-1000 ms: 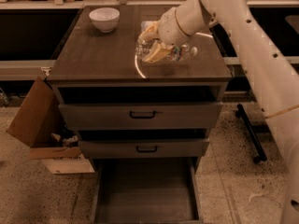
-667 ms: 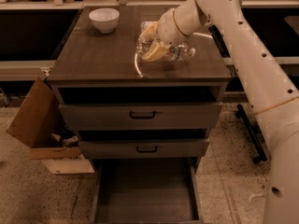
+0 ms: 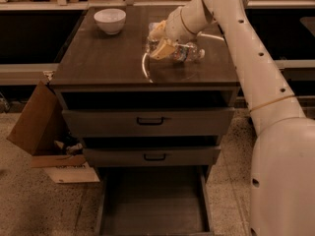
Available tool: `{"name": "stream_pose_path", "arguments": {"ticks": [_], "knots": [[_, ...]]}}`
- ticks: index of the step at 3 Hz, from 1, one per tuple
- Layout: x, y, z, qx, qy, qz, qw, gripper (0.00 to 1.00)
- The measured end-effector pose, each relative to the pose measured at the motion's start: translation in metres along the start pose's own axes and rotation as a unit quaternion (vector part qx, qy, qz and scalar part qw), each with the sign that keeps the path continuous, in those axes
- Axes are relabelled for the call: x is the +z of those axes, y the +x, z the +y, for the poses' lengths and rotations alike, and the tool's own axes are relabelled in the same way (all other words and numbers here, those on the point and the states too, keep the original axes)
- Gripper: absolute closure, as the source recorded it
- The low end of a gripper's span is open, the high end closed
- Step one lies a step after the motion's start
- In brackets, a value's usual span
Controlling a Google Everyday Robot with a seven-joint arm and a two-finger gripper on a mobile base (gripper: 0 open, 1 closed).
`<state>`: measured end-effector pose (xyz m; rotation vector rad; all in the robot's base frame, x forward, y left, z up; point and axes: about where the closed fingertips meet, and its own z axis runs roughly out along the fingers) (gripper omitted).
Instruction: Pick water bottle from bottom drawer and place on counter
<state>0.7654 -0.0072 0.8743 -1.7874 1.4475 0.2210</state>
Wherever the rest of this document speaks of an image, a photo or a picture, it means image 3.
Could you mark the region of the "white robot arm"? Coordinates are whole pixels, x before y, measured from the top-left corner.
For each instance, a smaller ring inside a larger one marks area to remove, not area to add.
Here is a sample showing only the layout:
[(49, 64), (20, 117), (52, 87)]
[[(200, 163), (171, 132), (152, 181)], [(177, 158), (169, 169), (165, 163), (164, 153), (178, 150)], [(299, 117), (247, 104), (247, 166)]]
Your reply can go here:
[(250, 25), (247, 0), (191, 0), (171, 12), (149, 38), (162, 59), (212, 21), (223, 31), (257, 140), (251, 166), (253, 236), (315, 236), (315, 121)]

